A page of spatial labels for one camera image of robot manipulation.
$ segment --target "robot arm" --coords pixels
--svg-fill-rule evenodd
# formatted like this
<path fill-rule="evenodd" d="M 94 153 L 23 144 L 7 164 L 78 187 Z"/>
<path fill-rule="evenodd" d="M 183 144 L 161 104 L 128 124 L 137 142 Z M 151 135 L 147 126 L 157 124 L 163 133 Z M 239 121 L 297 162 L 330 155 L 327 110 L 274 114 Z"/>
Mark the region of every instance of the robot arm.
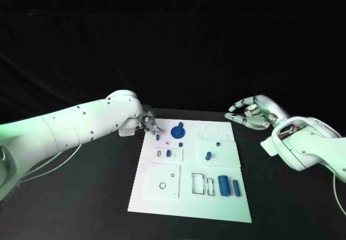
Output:
<path fill-rule="evenodd" d="M 46 115 L 0 125 L 0 200 L 29 169 L 47 157 L 118 130 L 121 137 L 145 128 L 153 134 L 153 110 L 141 106 L 134 92 L 115 91 L 105 99 L 91 101 Z"/>
<path fill-rule="evenodd" d="M 323 164 L 346 183 L 346 138 L 316 118 L 290 117 L 280 105 L 264 95 L 235 103 L 229 111 L 248 105 L 245 116 L 225 117 L 248 128 L 262 130 L 272 124 L 271 136 L 261 142 L 269 156 L 280 155 L 297 171 Z"/>

